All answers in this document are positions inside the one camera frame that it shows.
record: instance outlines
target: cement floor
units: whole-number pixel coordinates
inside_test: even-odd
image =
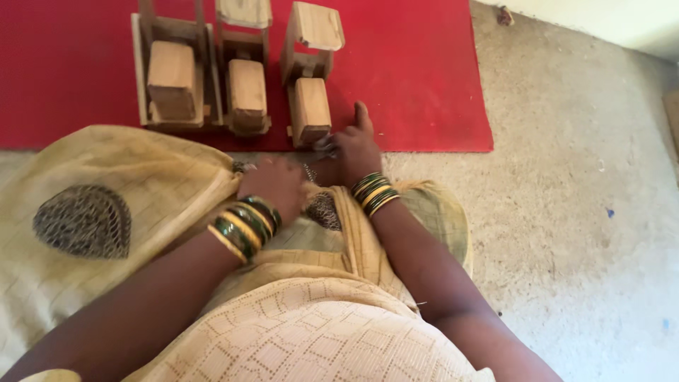
[[[474,280],[567,381],[677,381],[677,66],[471,3],[495,151],[386,154],[466,207]],[[0,155],[0,180],[30,154]]]

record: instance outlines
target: wooden furniture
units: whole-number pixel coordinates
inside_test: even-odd
[[[295,42],[319,51],[296,52]],[[330,132],[325,80],[333,68],[333,52],[342,47],[344,32],[337,10],[293,2],[280,53],[280,70],[292,121],[288,135],[295,147],[308,147]]]
[[[205,23],[202,0],[194,4],[196,21],[156,16],[151,0],[139,0],[139,13],[132,14],[139,121],[151,130],[213,131],[224,125],[213,29]],[[173,44],[155,44],[152,52],[157,41]],[[172,104],[184,107],[173,111]]]
[[[229,130],[240,136],[265,134],[271,127],[267,115],[264,69],[269,55],[269,0],[215,0],[217,11],[217,62],[226,94]],[[221,23],[258,29],[245,33],[222,29]]]

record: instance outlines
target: white wall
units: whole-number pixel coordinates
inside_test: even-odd
[[[679,62],[679,0],[480,0]]]

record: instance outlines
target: red cloth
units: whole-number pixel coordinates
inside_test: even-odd
[[[351,123],[360,99],[383,150],[493,149],[467,0],[314,2],[339,10],[346,38],[326,83],[334,128]],[[159,15],[193,18],[193,1],[155,3]],[[185,137],[225,151],[293,149],[278,68],[291,3],[272,1],[269,133]],[[204,5],[214,22],[214,3]],[[136,0],[0,4],[0,147],[42,148],[89,124],[139,126],[130,26],[136,10]]]

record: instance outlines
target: bracelet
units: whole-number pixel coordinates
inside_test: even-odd
[[[369,218],[386,203],[401,197],[381,173],[366,175],[351,187],[351,192]]]
[[[278,213],[278,210],[275,209],[269,202],[265,201],[264,199],[260,198],[259,196],[254,196],[254,195],[248,195],[244,197],[243,199],[240,199],[239,202],[247,203],[259,210],[263,209],[264,211],[267,211],[270,216],[273,217],[274,220],[274,235],[276,234],[276,231],[278,231],[278,227],[282,225],[282,221],[280,219],[280,214]]]
[[[280,223],[280,214],[271,204],[248,196],[228,206],[208,230],[247,263],[276,234]]]

